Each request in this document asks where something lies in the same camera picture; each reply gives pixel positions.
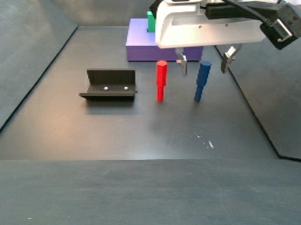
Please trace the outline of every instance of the blue object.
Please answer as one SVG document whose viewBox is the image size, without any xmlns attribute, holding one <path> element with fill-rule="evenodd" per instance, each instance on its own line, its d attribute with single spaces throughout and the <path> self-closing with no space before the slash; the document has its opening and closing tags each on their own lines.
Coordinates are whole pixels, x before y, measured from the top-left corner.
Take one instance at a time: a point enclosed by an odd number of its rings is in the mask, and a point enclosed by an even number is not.
<svg viewBox="0 0 301 225">
<path fill-rule="evenodd" d="M 203 61 L 200 64 L 200 73 L 197 79 L 197 91 L 195 101 L 200 102 L 203 98 L 203 91 L 204 87 L 207 86 L 208 79 L 209 79 L 209 72 L 211 72 L 212 63 L 209 61 Z"/>
</svg>

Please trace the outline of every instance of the white robot part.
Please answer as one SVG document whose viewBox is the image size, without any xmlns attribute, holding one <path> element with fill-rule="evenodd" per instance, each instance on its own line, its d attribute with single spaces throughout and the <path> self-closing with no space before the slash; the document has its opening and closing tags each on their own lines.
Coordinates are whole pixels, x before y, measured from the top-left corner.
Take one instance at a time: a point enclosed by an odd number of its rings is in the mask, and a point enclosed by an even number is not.
<svg viewBox="0 0 301 225">
<path fill-rule="evenodd" d="M 261 22 L 247 18 L 209 20 L 201 5 L 209 1 L 165 0 L 157 12 L 156 40 L 160 48 L 260 42 Z"/>
</svg>

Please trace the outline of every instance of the green object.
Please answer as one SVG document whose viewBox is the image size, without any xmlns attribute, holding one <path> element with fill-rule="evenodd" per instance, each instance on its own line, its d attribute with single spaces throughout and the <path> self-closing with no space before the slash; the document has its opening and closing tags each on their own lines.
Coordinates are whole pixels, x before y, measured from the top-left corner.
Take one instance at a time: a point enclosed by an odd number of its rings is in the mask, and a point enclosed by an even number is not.
<svg viewBox="0 0 301 225">
<path fill-rule="evenodd" d="M 156 18 L 154 18 L 152 11 L 148 11 L 148 20 L 149 20 L 148 32 L 154 33 L 156 32 Z"/>
</svg>

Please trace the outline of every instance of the black bracket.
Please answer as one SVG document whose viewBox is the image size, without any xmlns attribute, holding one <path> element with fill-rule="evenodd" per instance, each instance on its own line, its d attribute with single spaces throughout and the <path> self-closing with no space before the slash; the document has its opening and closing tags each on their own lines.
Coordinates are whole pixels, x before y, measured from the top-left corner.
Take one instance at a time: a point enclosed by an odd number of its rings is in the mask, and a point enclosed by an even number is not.
<svg viewBox="0 0 301 225">
<path fill-rule="evenodd" d="M 106 98 L 136 98 L 134 69 L 88 69 L 90 88 L 81 93 L 83 98 L 102 100 Z"/>
</svg>

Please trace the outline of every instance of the gray wall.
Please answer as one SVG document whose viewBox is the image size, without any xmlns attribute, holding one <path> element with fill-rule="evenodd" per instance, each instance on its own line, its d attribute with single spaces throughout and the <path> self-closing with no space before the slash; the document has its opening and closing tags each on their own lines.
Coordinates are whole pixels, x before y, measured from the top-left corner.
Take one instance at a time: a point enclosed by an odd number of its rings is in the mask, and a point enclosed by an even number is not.
<svg viewBox="0 0 301 225">
<path fill-rule="evenodd" d="M 146 18 L 154 0 L 53 0 L 79 25 L 128 26 Z"/>
<path fill-rule="evenodd" d="M 77 24 L 49 0 L 0 0 L 0 128 Z"/>
<path fill-rule="evenodd" d="M 301 158 L 301 40 L 244 45 L 231 70 L 279 154 Z"/>
</svg>

